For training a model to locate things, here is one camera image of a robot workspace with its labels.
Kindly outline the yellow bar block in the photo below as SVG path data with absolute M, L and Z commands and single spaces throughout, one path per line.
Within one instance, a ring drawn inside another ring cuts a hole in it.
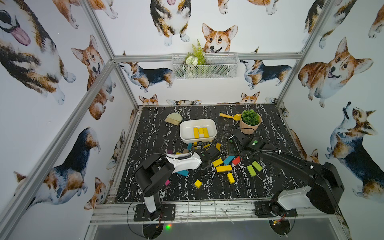
M 193 132 L 194 132 L 194 138 L 198 139 L 200 137 L 199 129 L 198 128 L 193 128 Z
M 208 128 L 203 128 L 203 134 L 204 134 L 205 138 L 209 138 L 210 137 L 209 132 L 208 132 Z

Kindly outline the white plastic tray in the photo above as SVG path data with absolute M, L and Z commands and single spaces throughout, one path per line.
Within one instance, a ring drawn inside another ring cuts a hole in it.
M 216 136 L 216 123 L 212 119 L 190 120 L 180 124 L 180 137 L 185 144 L 211 142 Z

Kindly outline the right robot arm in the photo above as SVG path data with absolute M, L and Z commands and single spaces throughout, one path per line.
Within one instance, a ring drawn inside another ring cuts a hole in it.
M 280 217 L 302 208 L 316 208 L 330 215 L 341 213 L 339 202 L 345 187 L 333 164 L 306 161 L 260 138 L 246 136 L 240 129 L 228 127 L 227 132 L 230 143 L 244 163 L 252 164 L 257 160 L 269 163 L 304 184 L 298 189 L 279 191 L 269 201 L 257 204 L 257 216 Z

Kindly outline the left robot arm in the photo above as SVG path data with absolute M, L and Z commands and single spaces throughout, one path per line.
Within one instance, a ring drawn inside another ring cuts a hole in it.
M 205 170 L 217 160 L 220 151 L 217 141 L 192 147 L 186 154 L 173 155 L 155 153 L 144 156 L 134 171 L 134 179 L 142 191 L 144 202 L 150 214 L 162 210 L 159 191 L 169 177 L 177 172 L 189 170 Z

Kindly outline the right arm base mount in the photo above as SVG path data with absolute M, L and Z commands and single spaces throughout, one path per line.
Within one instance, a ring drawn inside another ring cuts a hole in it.
M 285 210 L 277 202 L 273 201 L 256 201 L 255 203 L 255 215 L 258 218 L 281 218 L 297 217 L 298 213 L 295 209 Z

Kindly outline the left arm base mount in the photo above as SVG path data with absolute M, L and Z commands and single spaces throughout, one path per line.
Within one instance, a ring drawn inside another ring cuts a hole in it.
M 134 222 L 149 222 L 161 219 L 162 221 L 173 221 L 175 219 L 176 205 L 164 204 L 160 210 L 150 213 L 145 204 L 136 205 Z

